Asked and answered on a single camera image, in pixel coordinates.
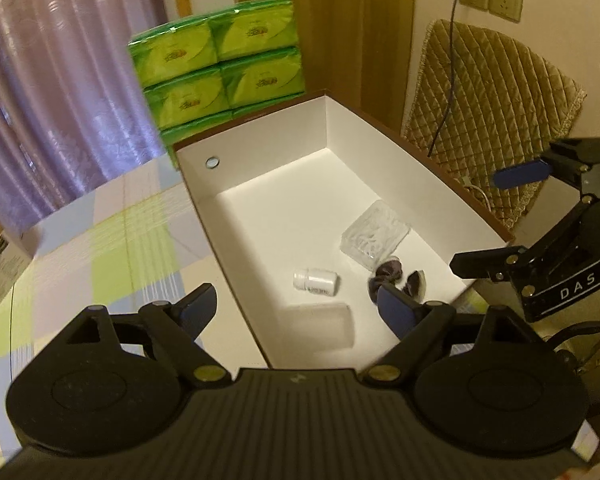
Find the dark hair scrunchie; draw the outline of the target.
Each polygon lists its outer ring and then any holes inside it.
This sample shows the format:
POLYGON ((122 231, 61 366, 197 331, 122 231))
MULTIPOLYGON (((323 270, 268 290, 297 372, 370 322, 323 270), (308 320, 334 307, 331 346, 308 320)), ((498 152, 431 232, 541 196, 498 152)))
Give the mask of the dark hair scrunchie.
POLYGON ((415 270, 404 276, 399 258, 390 257, 381 263, 367 282, 368 296, 377 304, 379 289, 382 285, 398 286, 403 284, 402 292, 417 302, 423 302, 426 292, 426 276, 423 270, 415 270))

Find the quilted tan cushion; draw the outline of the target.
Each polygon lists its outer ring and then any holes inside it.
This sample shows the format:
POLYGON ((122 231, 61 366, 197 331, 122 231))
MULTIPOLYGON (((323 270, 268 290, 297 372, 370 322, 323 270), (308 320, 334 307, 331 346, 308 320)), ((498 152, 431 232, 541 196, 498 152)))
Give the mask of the quilted tan cushion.
POLYGON ((500 191, 496 170, 530 162, 565 138, 586 93, 522 42, 496 30, 428 26, 402 136, 453 179, 471 180, 507 229, 528 214, 541 183, 500 191))

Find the brown white storage box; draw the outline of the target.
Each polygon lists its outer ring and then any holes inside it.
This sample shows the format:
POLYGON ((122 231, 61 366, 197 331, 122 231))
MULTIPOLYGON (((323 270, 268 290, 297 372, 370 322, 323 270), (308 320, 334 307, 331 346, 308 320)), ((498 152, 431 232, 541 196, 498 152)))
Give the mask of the brown white storage box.
POLYGON ((368 296, 370 274, 340 250, 376 200, 411 226, 396 255, 405 272, 424 271, 433 300, 467 288, 450 270, 455 254, 510 240, 439 166, 325 92, 182 141, 176 157, 228 286, 278 368, 362 368, 396 343, 368 296), (337 273, 336 295, 295 289, 303 269, 337 273))

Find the plaid tablecloth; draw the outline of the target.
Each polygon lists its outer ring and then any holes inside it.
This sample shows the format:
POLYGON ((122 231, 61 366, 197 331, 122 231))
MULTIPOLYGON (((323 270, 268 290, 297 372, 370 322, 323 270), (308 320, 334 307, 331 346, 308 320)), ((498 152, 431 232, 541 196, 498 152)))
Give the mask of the plaid tablecloth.
POLYGON ((198 344, 231 373, 265 366, 168 156, 96 188, 29 234, 33 261, 0 303, 0 467, 19 450, 5 408, 10 383, 90 304, 131 313, 210 283, 218 310, 198 344))

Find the purple curtain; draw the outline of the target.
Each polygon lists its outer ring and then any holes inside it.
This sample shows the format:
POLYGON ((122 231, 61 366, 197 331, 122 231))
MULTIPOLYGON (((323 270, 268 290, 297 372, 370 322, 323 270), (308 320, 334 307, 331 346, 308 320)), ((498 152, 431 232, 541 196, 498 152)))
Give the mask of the purple curtain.
POLYGON ((0 0, 0 222, 21 233, 163 154, 128 51, 162 0, 0 0))

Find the white pill bottle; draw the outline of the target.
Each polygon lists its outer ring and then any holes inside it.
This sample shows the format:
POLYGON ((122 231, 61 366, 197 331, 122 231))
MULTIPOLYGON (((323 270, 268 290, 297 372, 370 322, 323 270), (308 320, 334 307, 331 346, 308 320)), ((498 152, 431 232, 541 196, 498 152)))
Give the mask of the white pill bottle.
POLYGON ((294 272, 294 288, 314 295, 333 297, 336 295, 339 276, 332 271, 303 269, 294 272))

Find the clear floss pick box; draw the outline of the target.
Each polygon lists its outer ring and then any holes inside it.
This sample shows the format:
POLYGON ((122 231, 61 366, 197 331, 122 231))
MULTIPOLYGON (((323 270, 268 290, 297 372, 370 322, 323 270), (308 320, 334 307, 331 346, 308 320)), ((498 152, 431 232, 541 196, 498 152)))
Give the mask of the clear floss pick box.
POLYGON ((376 200, 341 235, 340 250, 373 271, 411 232, 411 226, 382 200, 376 200))

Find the green tissue pack bundle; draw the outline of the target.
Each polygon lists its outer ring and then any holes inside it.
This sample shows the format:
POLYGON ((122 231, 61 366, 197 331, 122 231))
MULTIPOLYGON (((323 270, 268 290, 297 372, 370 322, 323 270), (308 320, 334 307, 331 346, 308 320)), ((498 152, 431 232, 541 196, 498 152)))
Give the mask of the green tissue pack bundle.
POLYGON ((306 92, 292 0, 250 0, 146 30, 128 43, 152 120, 174 145, 306 92))

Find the brown wooden door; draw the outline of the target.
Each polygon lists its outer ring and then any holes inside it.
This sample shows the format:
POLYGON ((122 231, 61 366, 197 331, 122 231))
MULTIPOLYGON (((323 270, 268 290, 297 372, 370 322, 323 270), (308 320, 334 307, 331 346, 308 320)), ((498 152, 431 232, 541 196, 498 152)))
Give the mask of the brown wooden door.
POLYGON ((306 88, 400 130, 415 0, 292 1, 306 88))

